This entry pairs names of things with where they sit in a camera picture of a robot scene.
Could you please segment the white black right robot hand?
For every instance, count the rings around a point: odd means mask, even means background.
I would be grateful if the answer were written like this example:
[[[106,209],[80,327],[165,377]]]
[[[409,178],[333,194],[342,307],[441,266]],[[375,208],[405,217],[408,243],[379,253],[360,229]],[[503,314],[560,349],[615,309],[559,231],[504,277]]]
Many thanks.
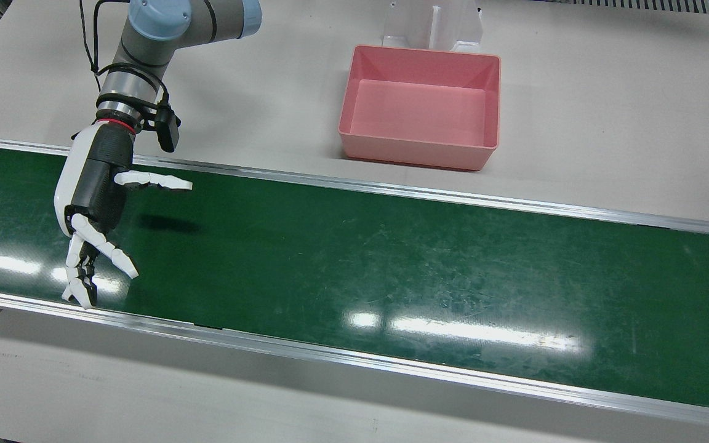
[[[130,279],[138,277],[132,259],[108,238],[120,222],[127,190],[193,188],[189,180],[134,170],[134,141],[135,131],[128,124],[96,121],[76,134],[57,180],[54,210],[59,227],[70,239],[62,300],[84,309],[93,308],[98,300],[94,276],[99,255]]]

